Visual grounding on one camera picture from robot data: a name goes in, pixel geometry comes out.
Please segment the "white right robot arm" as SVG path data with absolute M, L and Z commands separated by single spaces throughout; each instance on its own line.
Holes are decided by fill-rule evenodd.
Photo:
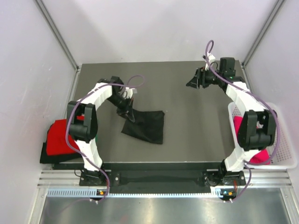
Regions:
M 221 162 L 217 174 L 218 180 L 228 185 L 239 176 L 246 162 L 274 144 L 279 123 L 276 112 L 254 96 L 242 77 L 236 76 L 233 57 L 222 57 L 217 70 L 213 68 L 215 57 L 212 54 L 203 58 L 206 65 L 196 69 L 186 86 L 194 89 L 219 86 L 242 115 L 236 132 L 237 145 L 230 156 Z

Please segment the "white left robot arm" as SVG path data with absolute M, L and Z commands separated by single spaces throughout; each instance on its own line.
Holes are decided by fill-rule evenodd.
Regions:
M 106 179 L 105 172 L 101 170 L 103 160 L 96 145 L 97 110 L 107 100 L 116 107 L 119 116 L 135 122 L 134 93 L 135 87 L 124 85 L 119 77 L 111 77 L 100 79 L 84 97 L 68 103 L 66 144 L 82 156 L 84 171 L 90 174 L 90 180 L 96 185 L 103 184 Z

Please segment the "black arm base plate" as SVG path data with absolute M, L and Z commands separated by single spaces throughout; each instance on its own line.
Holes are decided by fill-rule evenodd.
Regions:
M 184 183 L 196 186 L 216 187 L 219 185 L 244 186 L 242 171 L 220 178 L 218 171 L 205 170 L 111 170 L 107 171 L 111 187 L 130 183 Z

